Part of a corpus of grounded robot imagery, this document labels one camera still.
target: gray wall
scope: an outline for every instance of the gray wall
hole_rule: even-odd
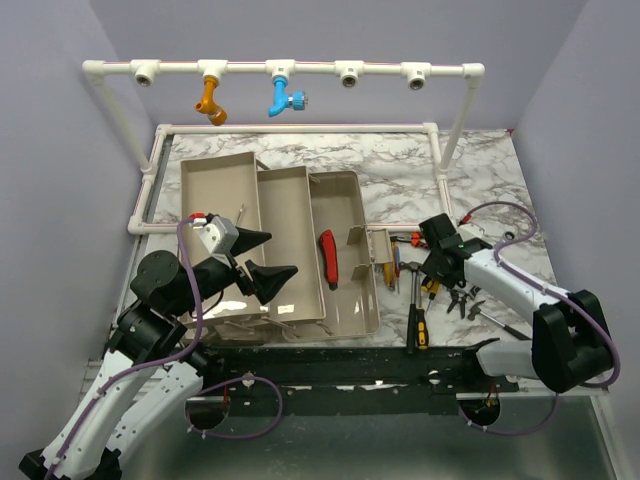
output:
[[[139,172],[81,81],[82,60],[115,59],[85,2],[13,2],[0,44],[0,478],[9,480],[64,425],[87,359],[101,352]],[[118,95],[148,147],[153,129],[132,91]]]
[[[637,0],[590,0],[514,141],[558,280],[602,301],[622,355],[614,411],[640,473],[638,18]]]
[[[486,82],[468,126],[514,127],[586,0],[92,0],[123,59],[364,59],[483,62]],[[229,123],[422,122],[450,127],[463,82],[434,79],[412,92],[400,78],[367,77],[347,90],[333,76],[298,75],[306,112],[266,115],[273,87],[264,76],[229,76],[216,91]],[[155,122],[204,123],[194,105],[197,76],[159,78],[141,93]]]

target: toolbox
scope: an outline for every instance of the toolbox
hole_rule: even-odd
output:
[[[304,166],[258,170],[252,152],[181,162],[182,217],[225,216],[273,238],[237,257],[259,265],[296,265],[298,273],[268,304],[244,297],[234,285],[203,304],[206,335],[227,341],[322,341],[374,334],[380,326],[374,265],[391,261],[386,230],[366,228],[358,177],[352,171],[310,173]],[[338,286],[324,275],[320,235],[336,244]],[[186,231],[192,262],[206,258],[197,235]],[[195,327],[190,315],[181,318]]]

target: orange pipe fitting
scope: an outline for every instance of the orange pipe fitting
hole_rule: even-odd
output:
[[[213,101],[213,91],[218,86],[218,79],[213,76],[204,77],[204,93],[198,103],[196,111],[204,113],[209,121],[216,126],[227,121],[227,112]]]

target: blue pipe fitting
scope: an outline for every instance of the blue pipe fitting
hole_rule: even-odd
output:
[[[288,83],[286,77],[278,75],[273,78],[273,107],[268,110],[270,117],[279,115],[285,108],[293,108],[294,110],[304,110],[306,108],[308,102],[307,95],[300,91],[288,95],[287,92],[284,91]]]

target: white marble tile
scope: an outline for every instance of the white marble tile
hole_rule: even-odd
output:
[[[441,135],[441,146],[447,135]],[[171,147],[161,194],[154,214],[156,222],[176,222],[180,215],[180,161],[203,156],[253,151],[271,168],[306,165],[311,171],[354,170],[358,173],[368,222],[417,223],[441,212],[433,173],[430,144],[423,134],[225,134],[177,135]],[[508,133],[466,133],[454,154],[450,191],[456,216],[490,200],[511,200],[531,207],[531,200]],[[489,242],[506,230],[516,234],[527,228],[518,212],[493,207],[474,215]],[[176,251],[175,235],[152,235],[146,252]],[[423,251],[402,246],[403,260],[424,260]],[[513,246],[505,257],[527,271],[553,282],[551,264],[543,238],[536,235],[526,244]],[[378,281],[381,327],[368,338],[334,340],[305,345],[399,346],[404,344],[409,309],[410,275],[401,276],[401,295],[389,292]],[[530,327],[513,312],[484,292],[483,311],[522,332]],[[471,345],[490,337],[512,338],[483,319],[473,322],[459,314],[445,313],[449,294],[441,290],[429,310],[427,323],[432,345]]]

